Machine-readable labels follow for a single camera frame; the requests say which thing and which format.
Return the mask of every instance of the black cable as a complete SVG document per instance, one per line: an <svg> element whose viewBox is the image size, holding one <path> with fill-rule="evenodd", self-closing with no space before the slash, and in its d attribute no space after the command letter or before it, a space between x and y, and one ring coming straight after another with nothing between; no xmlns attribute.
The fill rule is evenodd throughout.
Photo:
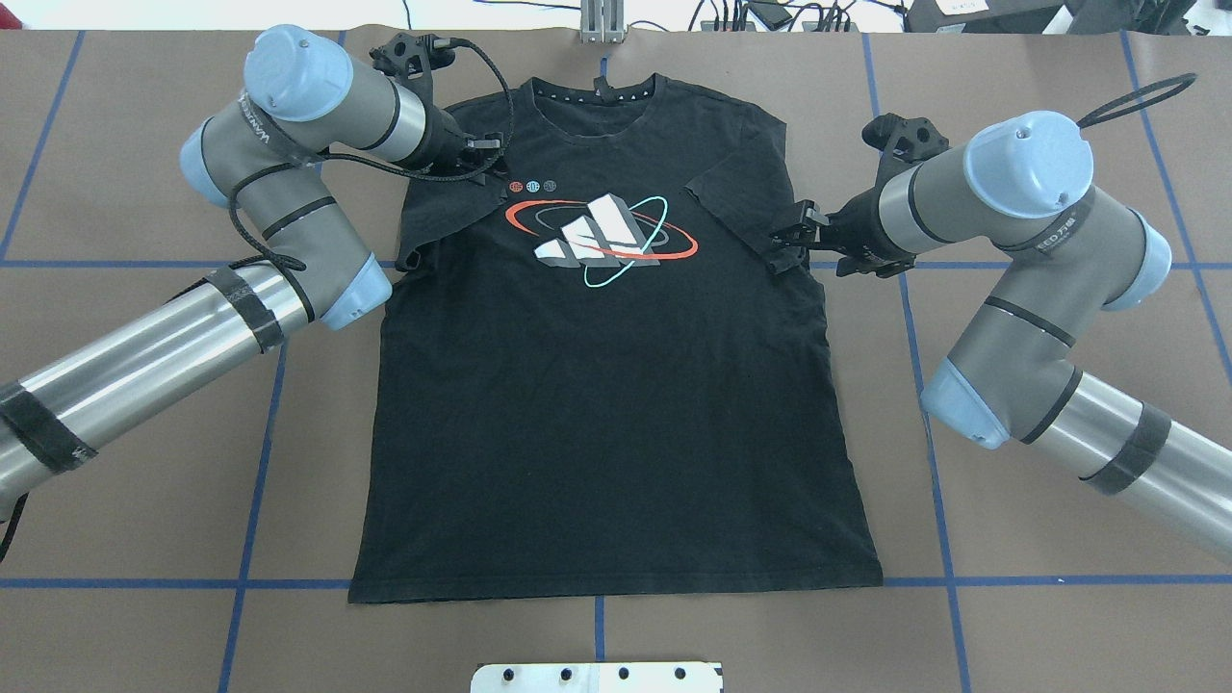
<svg viewBox="0 0 1232 693"><path fill-rule="evenodd" d="M827 7L825 15L822 16L821 21L817 22L817 26L813 27L813 31L814 32L829 31L830 27L834 26L834 22L838 20L838 12L839 12L839 4L833 2L829 7Z"/></svg>
<svg viewBox="0 0 1232 693"><path fill-rule="evenodd" d="M710 0L710 2L711 5L713 5L715 0ZM697 22L697 15L701 14L701 6L705 4L706 0L697 0L697 6L694 7L694 16L689 17L689 28L686 28L685 31L692 31L692 25Z"/></svg>
<svg viewBox="0 0 1232 693"><path fill-rule="evenodd" d="M1172 99L1173 96L1175 96L1175 95L1180 94L1181 91L1189 89L1189 85L1194 84L1195 81L1198 81L1198 74L1196 73L1185 73L1185 74L1181 74L1181 75L1170 76L1168 79L1161 79L1159 81L1153 81L1153 83L1151 83L1151 84L1148 84L1148 85L1146 85L1146 86L1143 86L1141 89L1135 89L1133 91L1126 94L1125 96L1121 96L1120 99L1112 99L1108 104L1104 104L1103 106L1100 106L1100 107L1095 109L1094 111L1087 113L1085 116L1078 118L1078 121L1077 121L1078 128L1080 129L1080 128L1090 127L1093 125L1106 123L1108 121L1119 118L1121 116L1127 116L1130 113L1135 113L1135 112L1141 111L1141 110L1143 110L1143 109L1146 109L1148 106L1153 106L1153 105L1156 105L1156 104L1158 104L1161 101L1165 101L1168 99ZM1159 91L1159 90L1162 90L1165 86L1170 86L1172 89L1169 89L1168 91L1164 91L1163 94L1159 94L1157 96L1152 96L1151 99L1147 99L1146 101L1141 100L1147 94L1151 94L1152 91ZM1133 101L1135 99L1138 100L1137 104L1135 104L1132 106L1126 106L1126 107L1124 107L1124 109L1121 109L1119 111L1116 110L1116 109L1119 109L1121 106L1125 106L1130 101Z"/></svg>
<svg viewBox="0 0 1232 693"><path fill-rule="evenodd" d="M796 27L796 20L798 20L800 15L803 15L804 10L807 10L809 7L816 7L817 9L817 23L818 23L818 26L821 26L822 17L825 14L825 7L822 7L821 2L808 2L807 5L802 5L798 10L796 10L796 14L792 15L791 21L787 22L787 31L791 31L792 28Z"/></svg>
<svg viewBox="0 0 1232 693"><path fill-rule="evenodd" d="M325 162L331 162L331 160L355 162L357 164L363 164L366 166L371 166L373 169L394 174L402 178L410 178L415 180L426 180L434 182L453 182L458 180L468 180L483 174L493 165L495 165L495 163L499 162L500 158L505 155L505 150L509 149L509 143L514 139L514 92L513 90L509 89L509 83L505 81L505 75L500 74L500 69L496 68L496 64L492 62L492 58L489 58L488 54L484 53L482 48L479 48L478 46L476 46L474 43L472 43L466 38L453 38L452 41L453 46L460 46L462 48L469 48L471 51L474 51L476 55L479 55L479 59L488 65L488 68L492 70L492 74L496 76L496 81L500 83L500 90L505 95L505 106L509 112L509 133L500 141L500 147L496 149L496 152L492 157L489 157L478 169L458 175L429 175L419 171L408 171L395 166L388 166L386 164L379 164L377 162L366 159L363 157L356 157L355 154L335 154L331 152L326 152L322 154L319 159ZM244 180L239 181L235 185L235 187L232 189L230 194L227 196L227 215L230 217L232 226L235 227L235 232L239 233L240 238L243 238L245 243L256 249L259 254L251 258L245 258L243 260L237 260L235 263L230 263L227 266L234 270L244 265L250 265L253 263L265 260L269 261L275 268L277 268L283 274L286 274L288 270L303 271L308 269L308 265L306 265L298 258L292 258L291 255L282 255L275 253L269 247L264 245L261 242L254 238L251 233L249 233L248 228L244 226L244 222L239 218L239 194L245 187L253 185L254 182L261 180L267 175L272 175L276 173L296 168L299 166L297 164L285 163L285 164L278 164L276 166L270 166L267 169L261 169L254 173L253 175L245 178ZM205 280L197 281L192 286L188 286L184 291L176 293L171 300L184 296L185 293L192 291L193 289L201 286L202 284L205 284Z"/></svg>
<svg viewBox="0 0 1232 693"><path fill-rule="evenodd" d="M21 511L26 508L27 497L30 493L22 493L12 507L12 514L9 515L9 527L4 530L4 539L0 540L0 562L4 562L4 557L9 554L9 546L12 544L12 536L17 534L17 523L21 522Z"/></svg>
<svg viewBox="0 0 1232 693"><path fill-rule="evenodd" d="M573 5L556 5L553 2L529 2L527 0L471 0L472 2L480 2L483 5L530 5L531 7L547 7L549 10L577 10L582 11L582 7L575 7Z"/></svg>
<svg viewBox="0 0 1232 693"><path fill-rule="evenodd" d="M671 31L670 28L667 28L665 26L663 26L660 23L652 22L650 20L637 20L636 22L628 22L628 26L631 26L631 27L634 27L637 25L653 26L654 28L657 28L659 31Z"/></svg>

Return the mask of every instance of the white surface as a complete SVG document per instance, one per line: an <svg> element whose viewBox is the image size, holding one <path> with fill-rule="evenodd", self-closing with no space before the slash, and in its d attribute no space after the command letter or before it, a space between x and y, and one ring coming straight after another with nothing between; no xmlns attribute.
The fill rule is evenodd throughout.
<svg viewBox="0 0 1232 693"><path fill-rule="evenodd" d="M471 678L471 693L723 693L717 662L599 662L487 665ZM561 671L569 670L569 679ZM627 678L620 677L625 670ZM684 678L676 678L684 670ZM504 672L513 673L505 681Z"/></svg>
<svg viewBox="0 0 1232 693"><path fill-rule="evenodd" d="M352 28L367 23L404 27L407 15L400 0L347 0L346 2L303 2L302 0L211 0L169 2L166 0L2 0L30 28L102 30L264 30L278 23L308 28ZM562 5L577 0L543 0ZM538 28L580 26L580 14L525 5L482 5L472 0L408 0L416 30ZM717 0L719 10L722 0ZM673 31L684 31L692 16L694 0L626 0L625 21L650 20ZM816 15L804 12L803 20ZM902 31L898 15L871 2L857 2L851 16L862 31ZM749 21L755 21L749 15ZM697 23L715 18L707 1Z"/></svg>

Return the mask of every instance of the metal arm tube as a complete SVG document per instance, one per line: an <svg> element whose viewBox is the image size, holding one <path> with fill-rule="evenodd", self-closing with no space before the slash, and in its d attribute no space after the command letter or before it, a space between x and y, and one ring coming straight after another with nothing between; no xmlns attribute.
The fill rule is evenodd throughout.
<svg viewBox="0 0 1232 693"><path fill-rule="evenodd" d="M1032 446L1232 562L1227 448L1089 374Z"/></svg>
<svg viewBox="0 0 1232 693"><path fill-rule="evenodd" d="M1066 360L1100 310L1152 293L1172 254L1140 215L1089 185L1089 148L1058 118L993 126L883 189L880 221L904 250L983 236L1013 259L923 407L984 448L1011 437L1044 448L1232 561L1232 451Z"/></svg>
<svg viewBox="0 0 1232 693"><path fill-rule="evenodd" d="M294 289L267 264L237 270L283 334L308 324ZM97 450L261 353L248 323L212 285L200 286L17 383ZM54 475L0 423L0 519Z"/></svg>
<svg viewBox="0 0 1232 693"><path fill-rule="evenodd" d="M181 150L190 184L216 203L243 179L333 142L397 162L414 159L425 139L425 107L414 94L297 27L257 38L245 81L282 117L257 113L245 95ZM22 493L314 317L338 329L388 298L376 258L312 166L264 176L239 202L277 253L307 268L259 263L217 279L219 270L214 284L0 388L0 519Z"/></svg>

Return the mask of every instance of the grid line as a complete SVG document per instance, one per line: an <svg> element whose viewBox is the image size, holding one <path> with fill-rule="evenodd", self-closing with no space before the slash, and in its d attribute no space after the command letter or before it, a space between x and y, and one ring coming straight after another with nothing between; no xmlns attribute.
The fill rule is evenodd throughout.
<svg viewBox="0 0 1232 693"><path fill-rule="evenodd" d="M872 42L867 33L861 33L864 43L864 67L869 78L869 102L872 106L872 117L881 115L881 104L877 99L877 73L872 58ZM912 356L912 372L915 380L915 396L924 391L924 374L920 367L919 344L915 337L915 318L912 313L910 292L907 286L907 275L898 275L898 292L903 303L903 321L907 326L907 345ZM945 571L945 593L950 607L950 628L954 633L954 654L958 665L958 683L962 693L971 693L971 672L967 666L967 645L962 633L962 612L958 608L958 588L954 578L954 560L950 555L950 533L945 522L945 499L941 496L941 475L936 466L936 448L933 445L933 427L929 417L923 411L920 417L924 423L924 438L928 443L928 465L933 478L933 512L936 518L938 543L941 550L941 568Z"/></svg>
<svg viewBox="0 0 1232 693"><path fill-rule="evenodd" d="M595 597L595 661L607 660L606 598Z"/></svg>
<svg viewBox="0 0 1232 693"><path fill-rule="evenodd" d="M235 645L239 640L239 625L244 615L244 597L248 591L248 573L253 565L253 546L256 544L256 524L261 514L261 498L265 494L265 480L270 469L270 453L274 450L274 423L278 417L278 404L282 400L282 382L287 371L287 344L278 348L278 366L274 374L274 392L270 396L270 409L265 419L265 435L261 439L261 460L256 467L256 482L253 486L253 503L248 513L248 530L244 535L244 552L239 564L239 577L235 581L235 601L232 604L232 620L227 629L227 645L223 650L222 671L218 675L218 693L227 693L230 686L232 663L235 660Z"/></svg>
<svg viewBox="0 0 1232 693"><path fill-rule="evenodd" d="M1141 575L971 575L955 576L957 587L1089 587L1089 586L1232 586L1232 573L1141 573ZM946 587L945 576L887 577L885 587ZM0 589L235 589L239 580L179 578L179 577L4 577ZM246 592L346 591L349 578L250 578ZM596 610L596 621L604 623L604 608ZM604 638L598 640L600 645ZM601 660L605 647L596 650Z"/></svg>
<svg viewBox="0 0 1232 693"><path fill-rule="evenodd" d="M1130 46L1130 35L1121 30L1121 51L1125 53L1125 67L1130 70L1130 84L1135 90L1140 89L1138 70L1133 63L1133 49ZM1147 144L1151 147L1151 155L1154 158L1156 169L1159 171L1159 180L1163 182L1164 194L1168 196L1168 206L1172 207L1173 219L1177 222L1177 231L1180 233L1180 243L1185 249L1185 256L1189 259L1194 274L1194 282L1198 285L1198 296L1202 303L1202 311L1206 313L1206 322L1211 327L1211 337L1215 339L1215 348L1220 353L1220 361L1223 364L1223 376L1227 379L1228 385L1232 385L1232 359L1228 358L1228 348L1223 340L1223 330L1220 328L1220 321L1215 316L1215 306L1211 303L1211 295L1206 290L1206 281L1202 280L1202 271L1198 265L1198 255L1194 253L1194 243L1189 237L1189 227L1185 224L1185 216L1180 212L1180 202L1177 201L1177 191L1172 185L1172 176L1168 174L1168 165L1163 160L1163 153L1159 150L1159 142L1156 139L1154 128L1151 126L1151 116L1147 113L1147 109L1138 111L1138 116L1142 118L1142 129L1147 137Z"/></svg>
<svg viewBox="0 0 1232 693"><path fill-rule="evenodd" d="M55 97L52 99L52 107L48 109L47 120L43 121L43 129L38 133L34 153L30 157L30 166L26 168L26 178L21 181L21 190L17 191L17 200L12 205L12 213L9 215L9 224L5 227L4 238L0 238L0 260L9 254L9 245L12 244L12 237L17 232L17 219L21 218L21 210L26 205L26 195L34 181L38 160L43 157L43 147L47 146L47 138L52 133L52 125L55 122L55 113L59 112L60 102L64 101L64 92L69 88L69 76L73 74L73 68L76 67L78 54L81 53L81 43L84 41L85 31L79 31L76 39L73 42L73 49L69 51L69 60L64 65L64 74L60 75L60 84L55 88Z"/></svg>

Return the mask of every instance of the black device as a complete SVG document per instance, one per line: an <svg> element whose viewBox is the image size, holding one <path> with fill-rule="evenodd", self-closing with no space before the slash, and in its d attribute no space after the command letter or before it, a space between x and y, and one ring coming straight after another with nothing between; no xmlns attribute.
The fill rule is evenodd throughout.
<svg viewBox="0 0 1232 693"><path fill-rule="evenodd" d="M749 10L766 25L770 31L779 31L791 21L786 7L772 2L749 2Z"/></svg>
<svg viewBox="0 0 1232 693"><path fill-rule="evenodd" d="M913 33L1042 33L1063 0L986 0L987 10L946 14L946 0L915 0L904 28Z"/></svg>

